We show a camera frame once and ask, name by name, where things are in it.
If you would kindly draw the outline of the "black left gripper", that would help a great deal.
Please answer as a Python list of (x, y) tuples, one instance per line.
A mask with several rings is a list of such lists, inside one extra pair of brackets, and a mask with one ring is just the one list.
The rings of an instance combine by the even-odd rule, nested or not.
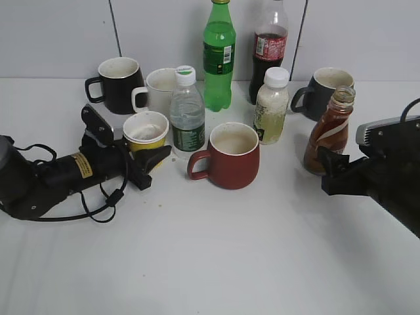
[(42, 182), (49, 188), (82, 191), (118, 176), (140, 190), (152, 184), (150, 171), (171, 154), (170, 145), (131, 153), (127, 142), (101, 147), (84, 136), (79, 151), (42, 165)]

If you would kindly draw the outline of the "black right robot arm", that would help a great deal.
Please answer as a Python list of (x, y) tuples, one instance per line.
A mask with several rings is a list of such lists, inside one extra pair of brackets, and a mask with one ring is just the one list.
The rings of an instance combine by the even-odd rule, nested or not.
[(419, 236), (419, 163), (390, 156), (349, 158), (318, 148), (325, 169), (322, 190), (329, 196), (368, 196)]

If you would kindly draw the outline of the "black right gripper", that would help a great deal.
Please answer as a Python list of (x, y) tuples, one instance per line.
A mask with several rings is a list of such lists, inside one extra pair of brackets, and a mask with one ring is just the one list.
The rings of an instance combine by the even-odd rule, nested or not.
[(328, 195), (369, 196), (380, 205), (419, 205), (419, 163), (408, 160), (361, 158), (318, 148), (325, 171), (322, 190)]

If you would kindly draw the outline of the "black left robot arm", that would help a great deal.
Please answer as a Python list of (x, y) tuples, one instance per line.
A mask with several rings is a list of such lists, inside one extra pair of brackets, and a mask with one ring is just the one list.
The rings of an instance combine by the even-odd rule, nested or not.
[[(78, 152), (64, 157), (58, 157), (45, 144), (38, 144), (38, 148), (48, 151), (52, 158), (29, 161), (22, 155), (24, 149), (16, 147), (11, 137), (1, 136), (1, 210), (21, 221), (95, 220), (103, 211), (116, 209), (128, 183), (139, 190), (149, 188), (150, 171), (171, 153), (170, 145), (130, 153), (125, 140), (104, 145), (89, 135), (83, 135)], [(82, 214), (46, 217), (68, 196), (82, 194), (115, 177), (122, 177), (121, 186), (111, 193), (103, 191), (104, 205), (98, 209), (89, 210), (85, 198), (81, 198)]]

